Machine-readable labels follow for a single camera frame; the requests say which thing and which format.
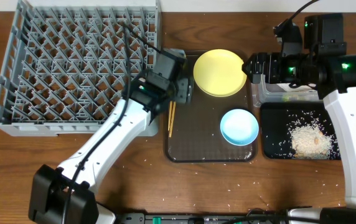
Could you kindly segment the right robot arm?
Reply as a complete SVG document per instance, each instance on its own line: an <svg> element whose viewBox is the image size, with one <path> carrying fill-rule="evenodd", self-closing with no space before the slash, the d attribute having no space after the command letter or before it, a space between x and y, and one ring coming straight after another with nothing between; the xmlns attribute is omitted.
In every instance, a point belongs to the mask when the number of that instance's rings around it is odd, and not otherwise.
<svg viewBox="0 0 356 224"><path fill-rule="evenodd" d="M288 223L356 223L356 55L253 54L242 66L250 81L314 84L332 121L345 177L345 207L294 208Z"/></svg>

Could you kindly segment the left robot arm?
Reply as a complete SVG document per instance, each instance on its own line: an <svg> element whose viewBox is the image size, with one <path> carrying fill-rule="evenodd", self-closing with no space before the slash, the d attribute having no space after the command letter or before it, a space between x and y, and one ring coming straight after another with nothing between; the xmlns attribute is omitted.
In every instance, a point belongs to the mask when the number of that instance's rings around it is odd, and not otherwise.
<svg viewBox="0 0 356 224"><path fill-rule="evenodd" d="M114 223L116 215L95 195L127 146L147 130L170 103L188 103L193 81L181 49L162 49L153 68L128 77L110 116L72 156L34 175L28 217L35 223Z"/></svg>

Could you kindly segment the light blue bowl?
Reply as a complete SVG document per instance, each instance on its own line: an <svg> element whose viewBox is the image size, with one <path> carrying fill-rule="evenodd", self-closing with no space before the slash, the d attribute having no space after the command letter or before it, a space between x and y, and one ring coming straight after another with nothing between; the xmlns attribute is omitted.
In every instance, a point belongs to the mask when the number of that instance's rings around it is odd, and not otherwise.
<svg viewBox="0 0 356 224"><path fill-rule="evenodd" d="M223 115L220 121L220 132L230 144L247 146L258 137L259 124L249 111L234 109Z"/></svg>

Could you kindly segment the green snack wrapper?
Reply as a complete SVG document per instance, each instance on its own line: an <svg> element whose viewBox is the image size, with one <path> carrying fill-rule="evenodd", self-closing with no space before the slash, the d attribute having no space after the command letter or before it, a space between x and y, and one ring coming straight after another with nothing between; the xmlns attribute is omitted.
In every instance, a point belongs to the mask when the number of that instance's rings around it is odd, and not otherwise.
<svg viewBox="0 0 356 224"><path fill-rule="evenodd" d="M284 94L282 97L283 102L294 102L294 101L307 101L308 94Z"/></svg>

